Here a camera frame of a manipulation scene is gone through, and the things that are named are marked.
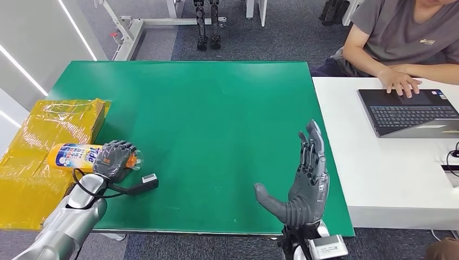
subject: laptop keyboard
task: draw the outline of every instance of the laptop keyboard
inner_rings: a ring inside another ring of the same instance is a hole
[[[439,107],[378,107],[370,106],[379,127],[411,127],[438,118],[459,118],[448,106]]]

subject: silver robotic arm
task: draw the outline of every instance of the silver robotic arm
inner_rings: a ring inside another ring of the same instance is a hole
[[[107,210],[106,198],[120,195],[136,195],[158,187],[156,175],[142,178],[142,182],[131,188],[121,188],[114,183],[123,181],[129,174],[126,168],[135,146],[125,141],[105,144],[94,163],[94,174],[84,175],[70,195],[65,196],[43,223],[43,230],[35,242],[14,260],[63,260],[70,259],[75,250],[80,250],[89,233]],[[118,194],[104,196],[107,189]]]
[[[83,176],[80,183],[94,193],[105,185],[103,178],[95,174]],[[14,259],[70,259],[72,253],[83,246],[106,210],[105,199],[96,199],[75,186],[45,220],[35,242]]]

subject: robot thumb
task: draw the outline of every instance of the robot thumb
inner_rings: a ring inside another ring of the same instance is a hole
[[[261,183],[253,185],[255,189],[255,198],[267,211],[276,216],[282,223],[287,221],[287,207],[284,202],[271,197]]]
[[[288,203],[279,201],[269,195],[265,185],[255,183],[255,198],[267,211],[276,216],[282,223],[287,226],[296,226],[307,224],[309,207],[300,197],[291,199]]]

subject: man's arm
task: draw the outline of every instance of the man's arm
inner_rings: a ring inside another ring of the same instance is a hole
[[[363,50],[369,37],[370,35],[353,25],[344,43],[343,57],[359,70],[377,77],[378,74],[389,68],[374,60]]]
[[[394,88],[397,94],[401,96],[404,90],[406,96],[410,98],[412,87],[413,91],[418,94],[417,85],[421,84],[421,81],[412,79],[407,73],[387,67],[363,50],[369,37],[369,34],[364,33],[356,25],[353,25],[344,44],[343,57],[359,70],[378,77],[388,93]]]
[[[459,40],[443,50],[447,58],[446,64],[416,65],[402,64],[391,66],[398,72],[407,73],[414,77],[459,85]]]
[[[441,83],[459,85],[459,65],[457,64],[402,64],[391,67],[393,67],[398,72],[406,73],[414,77],[422,77],[424,79]]]

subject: black cable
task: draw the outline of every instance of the black cable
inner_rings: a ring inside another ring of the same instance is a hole
[[[77,260],[78,259],[78,256],[80,255],[80,252],[81,252],[82,248],[83,248],[83,245],[81,245],[80,249],[78,249],[78,253],[76,253],[76,256],[75,256],[75,258],[73,258],[73,260]]]
[[[451,172],[451,174],[453,174],[454,176],[456,177],[459,177],[459,175],[457,175],[456,173],[454,173],[452,170],[451,170],[451,167],[449,166],[449,161],[448,161],[448,158],[449,156],[452,154],[452,153],[459,153],[459,151],[457,150],[457,146],[459,145],[459,142],[456,143],[456,149],[455,150],[452,150],[452,151],[449,151],[448,155],[446,155],[446,166],[448,167],[448,170]]]
[[[77,177],[76,177],[75,171],[79,171],[79,172],[81,173],[81,175],[83,175],[83,176],[84,176],[84,173],[83,173],[83,171],[81,171],[79,168],[73,168],[73,170],[72,170],[72,176],[73,176],[73,180],[75,181],[76,185],[78,185],[84,192],[86,192],[87,194],[93,196],[94,198],[98,198],[98,199],[109,199],[109,198],[115,198],[115,197],[118,197],[118,196],[121,196],[121,195],[124,195],[124,194],[125,194],[124,192],[120,192],[120,193],[117,193],[117,194],[104,196],[104,195],[99,195],[99,194],[92,193],[92,192],[88,191],[88,190],[80,183],[80,181],[79,181],[79,180],[77,179]]]

